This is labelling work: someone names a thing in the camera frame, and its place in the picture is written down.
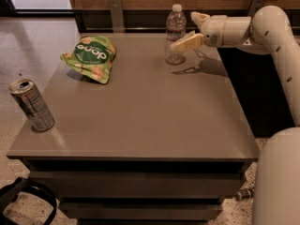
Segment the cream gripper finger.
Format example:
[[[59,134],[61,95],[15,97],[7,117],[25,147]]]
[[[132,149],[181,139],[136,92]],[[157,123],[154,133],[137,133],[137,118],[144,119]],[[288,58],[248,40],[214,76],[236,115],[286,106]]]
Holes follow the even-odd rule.
[[[198,49],[203,44],[204,44],[203,34],[192,31],[184,35],[182,38],[176,40],[171,45],[171,51],[175,53],[182,53],[185,51]]]
[[[192,11],[190,14],[191,20],[201,28],[204,23],[210,18],[208,14]]]

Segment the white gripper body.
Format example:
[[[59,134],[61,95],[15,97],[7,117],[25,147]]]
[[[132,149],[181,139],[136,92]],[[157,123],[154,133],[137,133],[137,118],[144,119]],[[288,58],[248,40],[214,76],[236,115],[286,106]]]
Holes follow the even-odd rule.
[[[206,46],[221,47],[223,45],[224,27],[227,19],[226,15],[214,15],[203,22],[201,32],[204,35]]]

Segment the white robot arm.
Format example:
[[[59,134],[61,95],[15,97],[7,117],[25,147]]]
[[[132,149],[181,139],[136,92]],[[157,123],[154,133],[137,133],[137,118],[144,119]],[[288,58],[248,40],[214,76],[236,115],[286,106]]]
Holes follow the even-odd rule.
[[[272,58],[280,94],[271,96],[267,108],[277,130],[257,161],[252,225],[300,225],[300,46],[288,15],[266,6],[246,17],[196,11],[190,17],[200,31],[175,41],[172,51],[205,45]]]

